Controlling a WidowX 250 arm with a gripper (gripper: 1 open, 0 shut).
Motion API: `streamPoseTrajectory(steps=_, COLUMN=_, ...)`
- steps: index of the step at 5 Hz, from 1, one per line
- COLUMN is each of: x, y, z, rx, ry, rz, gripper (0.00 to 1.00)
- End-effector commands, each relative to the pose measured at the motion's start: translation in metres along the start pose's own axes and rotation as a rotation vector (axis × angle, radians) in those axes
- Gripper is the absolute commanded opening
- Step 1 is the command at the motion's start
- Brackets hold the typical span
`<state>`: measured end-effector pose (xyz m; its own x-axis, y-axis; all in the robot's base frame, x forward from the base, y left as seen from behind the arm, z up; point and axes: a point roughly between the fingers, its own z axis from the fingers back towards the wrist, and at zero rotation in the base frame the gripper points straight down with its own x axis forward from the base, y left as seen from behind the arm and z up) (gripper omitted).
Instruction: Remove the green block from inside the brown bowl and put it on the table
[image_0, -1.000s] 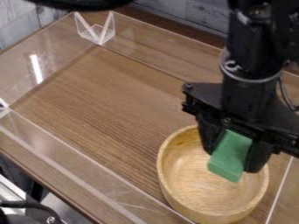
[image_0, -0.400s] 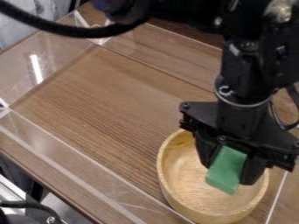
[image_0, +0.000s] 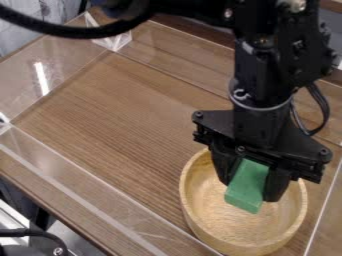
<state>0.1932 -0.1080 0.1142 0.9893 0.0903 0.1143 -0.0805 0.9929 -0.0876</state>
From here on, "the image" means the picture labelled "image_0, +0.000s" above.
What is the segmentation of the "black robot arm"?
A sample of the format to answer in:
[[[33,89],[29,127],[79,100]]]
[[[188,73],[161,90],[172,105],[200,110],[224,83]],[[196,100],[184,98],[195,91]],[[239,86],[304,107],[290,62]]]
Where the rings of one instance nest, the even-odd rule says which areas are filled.
[[[298,117],[292,96],[306,88],[330,116],[316,80],[336,58],[330,32],[319,21],[320,0],[91,0],[119,21],[155,14],[192,18],[228,28],[235,37],[235,67],[228,85],[230,110],[197,111],[193,140],[208,146],[220,182],[230,186],[248,159],[267,167],[262,196],[280,199],[288,183],[318,183],[331,151],[312,138]]]

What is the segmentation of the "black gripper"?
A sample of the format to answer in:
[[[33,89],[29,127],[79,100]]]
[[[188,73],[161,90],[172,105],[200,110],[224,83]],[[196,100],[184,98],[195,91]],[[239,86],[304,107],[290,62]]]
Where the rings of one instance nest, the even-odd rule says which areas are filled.
[[[250,91],[232,80],[228,99],[231,109],[193,112],[193,140],[208,147],[224,185],[230,184],[243,158],[266,165],[263,200],[278,202],[291,181],[322,181],[332,152],[291,119],[291,96],[256,103]]]

